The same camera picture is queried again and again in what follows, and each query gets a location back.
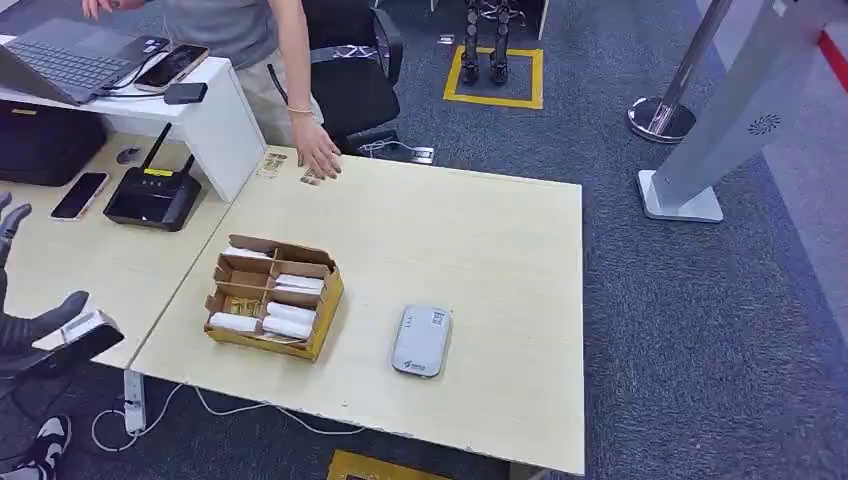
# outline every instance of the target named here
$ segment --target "sneaker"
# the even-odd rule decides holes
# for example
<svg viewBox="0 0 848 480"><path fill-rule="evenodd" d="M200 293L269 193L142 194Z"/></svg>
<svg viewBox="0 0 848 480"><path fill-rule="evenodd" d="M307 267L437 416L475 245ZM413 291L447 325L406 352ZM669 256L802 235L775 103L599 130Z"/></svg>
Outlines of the sneaker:
<svg viewBox="0 0 848 480"><path fill-rule="evenodd" d="M70 442L71 419L65 415L50 417L17 468L38 470L39 480L55 480L56 467Z"/></svg>

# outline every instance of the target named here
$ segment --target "beige shorts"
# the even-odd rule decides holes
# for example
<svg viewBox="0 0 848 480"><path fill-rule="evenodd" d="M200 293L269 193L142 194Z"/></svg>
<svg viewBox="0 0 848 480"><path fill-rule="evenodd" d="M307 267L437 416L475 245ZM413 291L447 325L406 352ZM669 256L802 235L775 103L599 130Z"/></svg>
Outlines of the beige shorts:
<svg viewBox="0 0 848 480"><path fill-rule="evenodd" d="M291 117L286 110L283 97L271 81L267 66L269 63L274 66L283 89L287 90L286 67L283 66L283 55L279 50L274 50L268 58L255 65L237 70L236 75L239 77L241 88L253 110L253 115L259 123L259 129L265 136L265 141L269 145L293 145ZM312 116L319 124L323 124L324 116L315 97L310 95L309 103Z"/></svg>

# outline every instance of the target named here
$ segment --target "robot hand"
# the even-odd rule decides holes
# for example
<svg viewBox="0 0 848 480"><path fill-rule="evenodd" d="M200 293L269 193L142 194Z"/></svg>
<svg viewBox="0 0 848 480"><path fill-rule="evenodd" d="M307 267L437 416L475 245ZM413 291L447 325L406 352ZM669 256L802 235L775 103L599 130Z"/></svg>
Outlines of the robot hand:
<svg viewBox="0 0 848 480"><path fill-rule="evenodd" d="M0 211L12 203L12 195L0 193ZM5 313L6 259L18 225L32 212L29 204L21 205L0 221L0 354L24 354L32 343L40 340L79 315L88 300L88 293L74 292L61 305L33 319L18 318Z"/></svg>

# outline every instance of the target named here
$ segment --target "red stripe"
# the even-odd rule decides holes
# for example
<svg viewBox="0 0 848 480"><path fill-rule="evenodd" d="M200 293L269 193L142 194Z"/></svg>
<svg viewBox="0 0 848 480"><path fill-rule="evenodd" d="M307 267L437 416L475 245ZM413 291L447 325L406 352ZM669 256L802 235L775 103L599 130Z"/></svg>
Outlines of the red stripe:
<svg viewBox="0 0 848 480"><path fill-rule="evenodd" d="M827 32L822 32L822 36L819 38L819 47L824 58L827 59L827 63L830 64L830 68L833 69L833 73L836 74L836 78L839 79L839 83L842 84L842 88L848 92L848 61L845 60L845 56L842 55L839 47L836 46Z"/></svg>

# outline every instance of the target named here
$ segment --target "rolled white paper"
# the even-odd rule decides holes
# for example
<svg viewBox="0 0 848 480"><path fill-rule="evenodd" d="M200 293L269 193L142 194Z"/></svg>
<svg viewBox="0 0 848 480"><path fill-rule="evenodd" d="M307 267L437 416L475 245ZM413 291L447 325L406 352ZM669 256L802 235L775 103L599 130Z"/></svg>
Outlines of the rolled white paper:
<svg viewBox="0 0 848 480"><path fill-rule="evenodd" d="M270 302L268 304L268 315L310 326L315 321L315 310L307 310L277 302Z"/></svg>
<svg viewBox="0 0 848 480"><path fill-rule="evenodd" d="M292 287L310 288L312 290L321 290L324 288L324 280L320 278L301 277L299 275L282 274L277 277L277 285L289 285Z"/></svg>
<svg viewBox="0 0 848 480"><path fill-rule="evenodd" d="M209 319L209 324L216 327L229 328L238 332L253 333L256 331L256 322L258 321L258 319L253 317L218 312L212 315L212 318Z"/></svg>
<svg viewBox="0 0 848 480"><path fill-rule="evenodd" d="M246 248L238 248L238 247L227 247L224 250L224 255L234 255L236 257L249 257L249 258L271 258L267 253L262 252L254 252L253 250L248 250Z"/></svg>
<svg viewBox="0 0 848 480"><path fill-rule="evenodd" d="M285 318L277 318L268 315L262 320L262 329L266 332L285 335L292 338L307 339L312 333L312 325L293 322Z"/></svg>
<svg viewBox="0 0 848 480"><path fill-rule="evenodd" d="M294 287L291 285L277 285L274 287L274 290L279 290L281 292L293 292L293 293L306 293L309 295L321 295L321 289L314 288L305 288L305 287Z"/></svg>

